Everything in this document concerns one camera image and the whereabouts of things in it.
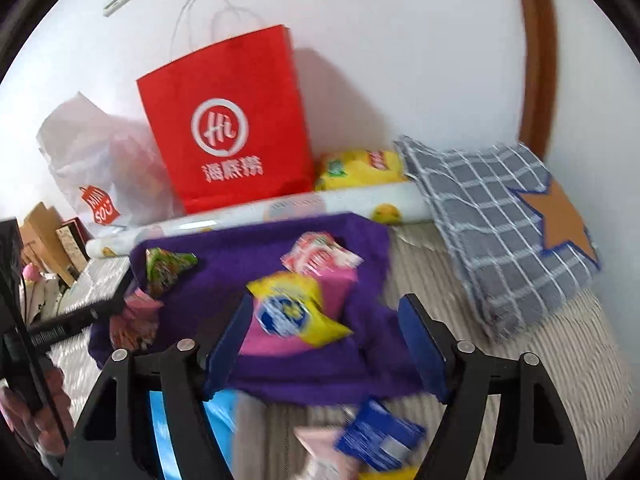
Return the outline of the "left hand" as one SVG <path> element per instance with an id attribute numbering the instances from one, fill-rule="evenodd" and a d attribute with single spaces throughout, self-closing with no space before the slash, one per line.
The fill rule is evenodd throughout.
<path id="1" fill-rule="evenodd" d="M 69 437 L 74 431 L 74 421 L 70 414 L 70 397 L 63 387 L 64 373 L 59 368 L 53 367 L 47 370 L 44 376 L 46 376 L 47 385 L 66 436 Z M 57 458 L 65 455 L 66 445 L 49 405 L 45 405 L 38 413 L 32 414 L 18 394 L 8 386 L 2 386 L 1 411 L 10 427 L 29 444 L 38 444 L 40 450 L 47 455 Z"/>

